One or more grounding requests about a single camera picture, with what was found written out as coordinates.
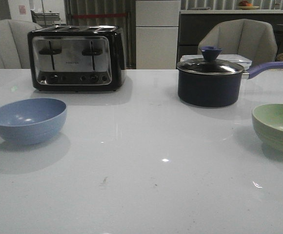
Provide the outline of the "blue bowl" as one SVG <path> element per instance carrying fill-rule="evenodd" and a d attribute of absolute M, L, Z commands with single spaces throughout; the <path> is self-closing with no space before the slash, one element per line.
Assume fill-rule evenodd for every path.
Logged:
<path fill-rule="evenodd" d="M 33 145 L 56 136 L 67 116 L 65 102 L 54 98 L 19 100 L 0 107 L 0 137 L 16 145 Z"/>

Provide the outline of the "green bowl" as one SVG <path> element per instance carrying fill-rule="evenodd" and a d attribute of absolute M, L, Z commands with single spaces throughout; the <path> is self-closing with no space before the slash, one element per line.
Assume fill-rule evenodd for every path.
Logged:
<path fill-rule="evenodd" d="M 264 104 L 252 110 L 252 124 L 259 139 L 283 152 L 283 104 Z"/>

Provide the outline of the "dark blue saucepan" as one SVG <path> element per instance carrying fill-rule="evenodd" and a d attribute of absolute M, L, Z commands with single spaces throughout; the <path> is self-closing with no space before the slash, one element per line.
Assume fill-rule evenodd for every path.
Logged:
<path fill-rule="evenodd" d="M 265 70 L 283 69 L 283 61 L 266 62 L 232 75 L 198 75 L 179 70 L 178 96 L 201 107 L 225 107 L 238 100 L 242 75 L 251 79 Z"/>

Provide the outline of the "glass pot lid blue knob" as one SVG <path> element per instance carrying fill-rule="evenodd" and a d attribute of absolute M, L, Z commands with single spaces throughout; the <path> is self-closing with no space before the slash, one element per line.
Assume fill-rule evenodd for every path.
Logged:
<path fill-rule="evenodd" d="M 227 60 L 218 59 L 222 48 L 203 46 L 202 58 L 192 58 L 177 63 L 176 68 L 183 72 L 198 75 L 232 75 L 244 71 L 243 66 Z"/>

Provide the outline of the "black and chrome toaster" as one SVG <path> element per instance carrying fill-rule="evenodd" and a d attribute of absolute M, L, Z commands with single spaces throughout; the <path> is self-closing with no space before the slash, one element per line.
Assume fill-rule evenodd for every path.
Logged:
<path fill-rule="evenodd" d="M 33 87 L 40 91 L 115 91 L 126 76 L 123 29 L 52 26 L 27 35 Z"/>

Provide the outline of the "white cabinet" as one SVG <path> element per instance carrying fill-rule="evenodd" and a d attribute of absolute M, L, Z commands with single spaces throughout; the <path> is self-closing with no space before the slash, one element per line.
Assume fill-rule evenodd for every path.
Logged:
<path fill-rule="evenodd" d="M 180 0 L 136 1 L 136 68 L 175 69 Z"/>

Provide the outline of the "dark kitchen counter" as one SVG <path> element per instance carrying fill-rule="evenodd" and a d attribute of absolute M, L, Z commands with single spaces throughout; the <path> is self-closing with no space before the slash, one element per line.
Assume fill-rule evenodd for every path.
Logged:
<path fill-rule="evenodd" d="M 178 57 L 198 53 L 199 43 L 217 24 L 249 19 L 270 23 L 277 42 L 277 53 L 283 53 L 283 10 L 227 10 L 227 11 L 181 11 L 179 17 Z"/>

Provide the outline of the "clear plastic container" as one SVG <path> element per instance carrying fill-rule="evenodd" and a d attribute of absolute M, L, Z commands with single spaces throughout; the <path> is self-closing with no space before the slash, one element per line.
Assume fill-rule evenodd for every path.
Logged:
<path fill-rule="evenodd" d="M 203 58 L 203 56 L 202 55 L 183 55 L 180 58 L 180 61 L 189 60 L 189 59 L 200 59 L 200 58 Z M 223 54 L 223 55 L 220 54 L 217 58 L 242 65 L 245 68 L 245 70 L 249 69 L 250 66 L 252 65 L 252 60 L 247 59 L 240 55 L 236 55 L 236 54 Z"/>

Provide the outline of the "beige chair right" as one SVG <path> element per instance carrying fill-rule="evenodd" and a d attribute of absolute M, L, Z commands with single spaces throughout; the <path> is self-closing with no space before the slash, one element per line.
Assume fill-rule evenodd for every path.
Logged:
<path fill-rule="evenodd" d="M 223 54 L 237 54 L 256 66 L 276 58 L 277 44 L 270 23 L 252 19 L 236 19 L 217 24 L 200 41 L 198 48 L 214 46 Z"/>

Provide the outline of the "beige chair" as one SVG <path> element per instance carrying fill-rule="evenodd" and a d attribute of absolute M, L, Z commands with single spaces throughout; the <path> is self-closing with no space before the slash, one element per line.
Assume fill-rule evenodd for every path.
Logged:
<path fill-rule="evenodd" d="M 276 58 L 277 44 L 270 23 L 252 19 L 236 19 L 217 24 L 200 41 L 198 48 L 214 46 L 223 54 L 237 54 L 256 66 Z"/>
<path fill-rule="evenodd" d="M 30 68 L 27 34 L 37 29 L 33 22 L 0 20 L 0 69 Z"/>

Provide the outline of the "metal rack in background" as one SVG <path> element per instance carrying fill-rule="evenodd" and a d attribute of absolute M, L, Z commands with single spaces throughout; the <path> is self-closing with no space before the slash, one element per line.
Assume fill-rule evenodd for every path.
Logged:
<path fill-rule="evenodd" d="M 35 12 L 31 10 L 32 21 L 42 26 L 53 25 L 60 22 L 59 12 Z"/>

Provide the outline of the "beige chair left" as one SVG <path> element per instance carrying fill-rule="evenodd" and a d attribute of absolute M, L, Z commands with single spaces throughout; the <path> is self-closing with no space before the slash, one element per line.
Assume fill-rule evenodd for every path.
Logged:
<path fill-rule="evenodd" d="M 30 68 L 27 34 L 37 29 L 33 22 L 0 20 L 0 69 Z"/>

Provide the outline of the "fruit bowl on counter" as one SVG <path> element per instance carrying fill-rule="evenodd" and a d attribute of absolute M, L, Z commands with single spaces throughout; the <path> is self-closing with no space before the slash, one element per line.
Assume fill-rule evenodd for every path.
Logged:
<path fill-rule="evenodd" d="M 257 10 L 260 7 L 254 6 L 252 3 L 250 3 L 247 0 L 242 0 L 238 3 L 238 8 L 241 9 L 241 10 Z"/>

